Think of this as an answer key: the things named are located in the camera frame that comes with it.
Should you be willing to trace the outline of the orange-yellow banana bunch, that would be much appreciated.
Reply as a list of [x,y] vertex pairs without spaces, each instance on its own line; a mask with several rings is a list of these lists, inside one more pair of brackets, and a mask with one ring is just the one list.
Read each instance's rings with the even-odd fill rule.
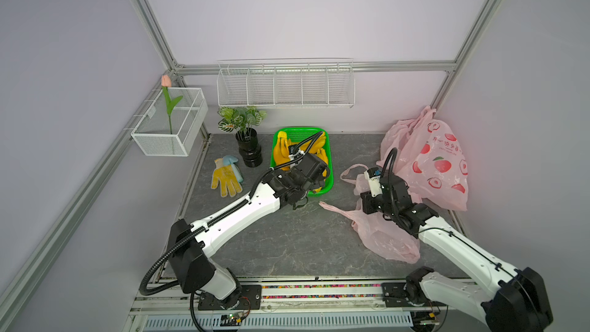
[[289,161],[291,161],[291,146],[293,146],[293,141],[291,141],[291,139],[288,138],[287,132],[278,132],[277,140],[273,147],[273,159],[276,166],[286,164]]

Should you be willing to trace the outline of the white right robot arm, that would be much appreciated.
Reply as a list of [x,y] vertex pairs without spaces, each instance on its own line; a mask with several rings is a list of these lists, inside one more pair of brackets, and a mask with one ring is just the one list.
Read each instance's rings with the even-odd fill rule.
[[545,282],[540,274],[522,270],[491,255],[457,232],[424,203],[412,201],[402,178],[379,169],[365,173],[368,191],[361,193],[362,209],[381,213],[407,234],[428,244],[463,270],[472,284],[447,278],[421,267],[406,278],[397,299],[422,306],[440,302],[486,324],[491,331],[543,331],[553,322]]

